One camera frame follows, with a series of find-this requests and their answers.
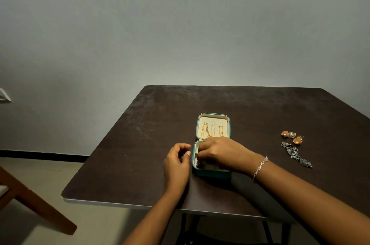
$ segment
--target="forearm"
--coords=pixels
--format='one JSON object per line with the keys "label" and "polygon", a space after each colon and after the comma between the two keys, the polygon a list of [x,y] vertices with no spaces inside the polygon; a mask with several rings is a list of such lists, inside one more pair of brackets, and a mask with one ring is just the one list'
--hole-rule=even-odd
{"label": "forearm", "polygon": [[[255,170],[262,160],[255,156]],[[370,241],[368,217],[274,163],[266,162],[256,180],[330,244]]]}
{"label": "forearm", "polygon": [[181,195],[167,192],[123,242],[123,245],[158,245]]}

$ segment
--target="wooden chair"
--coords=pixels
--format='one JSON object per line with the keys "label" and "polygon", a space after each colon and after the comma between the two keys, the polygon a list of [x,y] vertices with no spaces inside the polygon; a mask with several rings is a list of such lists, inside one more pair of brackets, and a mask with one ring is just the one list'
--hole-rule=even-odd
{"label": "wooden chair", "polygon": [[74,223],[0,167],[0,210],[13,198],[54,224],[63,233],[72,235],[76,231],[77,226]]}

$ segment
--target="scratch on table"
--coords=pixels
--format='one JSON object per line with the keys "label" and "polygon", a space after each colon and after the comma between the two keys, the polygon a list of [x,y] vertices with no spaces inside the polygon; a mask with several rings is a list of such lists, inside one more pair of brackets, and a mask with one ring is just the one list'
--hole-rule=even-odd
{"label": "scratch on table", "polygon": [[149,137],[148,135],[146,135],[145,133],[143,133],[143,132],[140,130],[140,128],[139,128],[138,126],[136,126],[136,129],[137,129],[141,134],[143,134],[145,137],[147,137],[148,139],[151,139],[151,140],[152,140],[152,138],[151,138],[151,137]]}

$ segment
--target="gray wall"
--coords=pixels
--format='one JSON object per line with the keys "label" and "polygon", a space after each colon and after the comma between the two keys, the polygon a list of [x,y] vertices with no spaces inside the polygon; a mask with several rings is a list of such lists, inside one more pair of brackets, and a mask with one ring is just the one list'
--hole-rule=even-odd
{"label": "gray wall", "polygon": [[0,149],[90,154],[147,84],[321,87],[370,116],[370,0],[0,0]]}

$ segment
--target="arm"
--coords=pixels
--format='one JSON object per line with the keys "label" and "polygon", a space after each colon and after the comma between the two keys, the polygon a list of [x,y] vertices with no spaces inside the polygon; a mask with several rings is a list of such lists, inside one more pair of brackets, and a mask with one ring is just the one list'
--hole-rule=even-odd
{"label": "arm", "polygon": [[[264,157],[226,137],[207,138],[198,160],[254,175]],[[342,201],[267,161],[256,181],[330,244],[369,244],[370,219]]]}
{"label": "arm", "polygon": [[169,151],[164,161],[165,193],[123,245],[159,245],[162,242],[169,220],[189,181],[190,151],[184,154],[182,163],[178,153],[190,147],[190,144],[175,144]]}

